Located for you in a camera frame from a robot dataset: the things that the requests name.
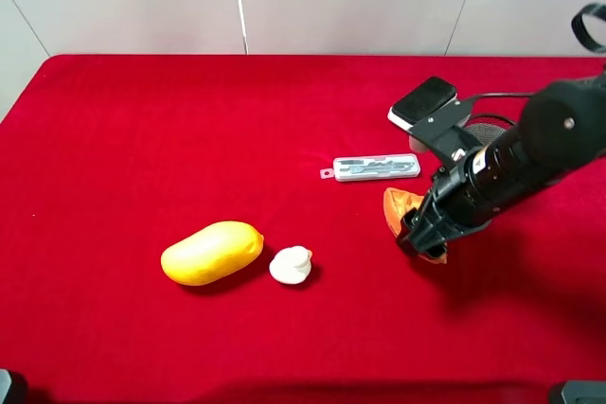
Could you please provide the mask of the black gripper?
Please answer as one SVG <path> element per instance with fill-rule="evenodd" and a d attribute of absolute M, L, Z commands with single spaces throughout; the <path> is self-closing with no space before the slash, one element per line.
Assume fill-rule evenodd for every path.
<path fill-rule="evenodd" d="M 405 254 L 445 257 L 449 241 L 488 227 L 492 213 L 470 169 L 469 165 L 458 165 L 437 171 L 420 207 L 401 217 L 397 244 Z"/>

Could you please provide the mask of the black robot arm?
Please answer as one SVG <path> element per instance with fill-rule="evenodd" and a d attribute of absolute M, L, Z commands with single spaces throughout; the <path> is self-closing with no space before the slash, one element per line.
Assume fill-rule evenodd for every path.
<path fill-rule="evenodd" d="M 459 99 L 449 82 L 431 77 L 396 102 L 392 123 L 440 162 L 419 207 L 401 215 L 398 246 L 430 261 L 447 243 L 485 229 L 513 205 L 605 154 L 605 76 L 564 79 L 526 100 L 517 123 L 491 141 L 468 123 L 482 95 Z"/>

